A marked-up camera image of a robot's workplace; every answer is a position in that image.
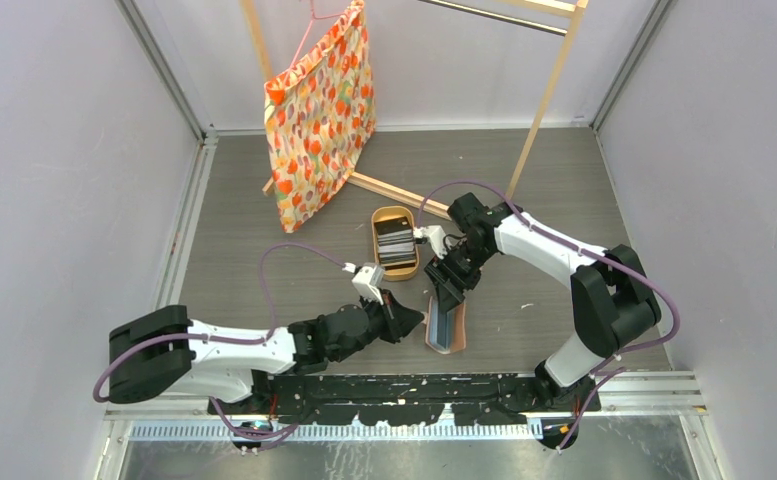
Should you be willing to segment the pink leather card holder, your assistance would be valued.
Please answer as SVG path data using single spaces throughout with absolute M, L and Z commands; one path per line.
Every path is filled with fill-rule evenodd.
M 465 303 L 449 312 L 441 312 L 437 299 L 431 297 L 425 320 L 426 344 L 434 351 L 444 355 L 465 350 L 467 347 L 465 315 Z

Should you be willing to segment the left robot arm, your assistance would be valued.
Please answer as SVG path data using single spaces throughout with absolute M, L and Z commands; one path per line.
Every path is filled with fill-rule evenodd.
M 109 365 L 94 387 L 96 401 L 135 404 L 163 393 L 213 397 L 248 414 L 271 398 L 258 374 L 312 374 L 342 362 L 377 340 L 398 343 L 424 322 L 385 290 L 314 319 L 272 331 L 221 327 L 169 305 L 109 334 Z

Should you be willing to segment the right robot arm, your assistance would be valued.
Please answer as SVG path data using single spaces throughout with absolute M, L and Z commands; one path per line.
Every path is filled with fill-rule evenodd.
M 605 249 L 575 240 L 508 200 L 488 207 L 472 193 L 455 200 L 448 215 L 461 232 L 455 242 L 440 226 L 414 230 L 416 241 L 434 253 L 425 272 L 439 313 L 464 303 L 497 254 L 539 269 L 570 292 L 574 332 L 535 369 L 535 397 L 548 410 L 562 409 L 574 398 L 576 384 L 661 318 L 640 258 L 626 245 Z

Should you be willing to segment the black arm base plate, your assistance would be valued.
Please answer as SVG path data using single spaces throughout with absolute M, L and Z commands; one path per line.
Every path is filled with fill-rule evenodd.
M 528 413 L 569 415 L 587 404 L 595 381 L 584 378 L 558 398 L 546 397 L 532 376 L 517 373 L 255 376 L 254 393 L 221 402 L 227 415 L 270 415 L 283 423 L 346 426 L 432 425 L 450 413 L 458 426 L 513 425 Z

